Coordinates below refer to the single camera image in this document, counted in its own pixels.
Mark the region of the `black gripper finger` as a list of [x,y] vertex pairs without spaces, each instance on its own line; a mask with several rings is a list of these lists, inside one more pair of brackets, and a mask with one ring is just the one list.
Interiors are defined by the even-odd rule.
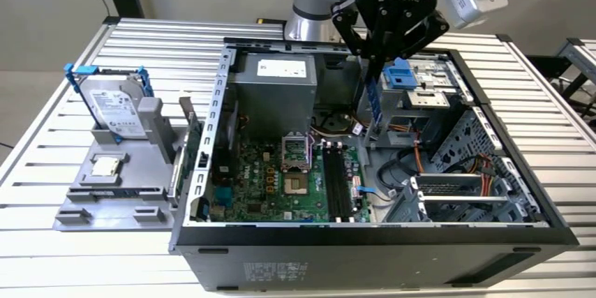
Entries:
[[[367,35],[361,36],[355,30],[362,17]],[[361,65],[371,68],[375,64],[375,0],[347,0],[333,7],[333,23],[354,56],[361,58]]]
[[425,17],[407,12],[395,27],[387,32],[383,42],[382,60],[409,59],[446,34],[450,28],[439,11]]

